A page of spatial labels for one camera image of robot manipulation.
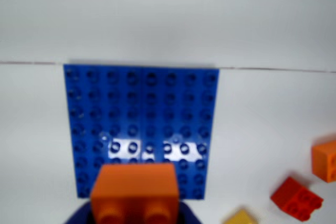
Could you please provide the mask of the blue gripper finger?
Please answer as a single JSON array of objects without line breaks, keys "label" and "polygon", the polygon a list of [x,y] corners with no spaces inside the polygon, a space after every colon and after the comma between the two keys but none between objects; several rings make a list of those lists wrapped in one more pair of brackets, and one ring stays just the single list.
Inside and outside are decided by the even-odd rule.
[{"label": "blue gripper finger", "polygon": [[192,212],[191,208],[184,202],[179,202],[179,211],[177,215],[178,224],[200,224],[200,220]]},{"label": "blue gripper finger", "polygon": [[79,207],[66,221],[65,224],[90,224],[92,223],[91,203],[87,201]]}]

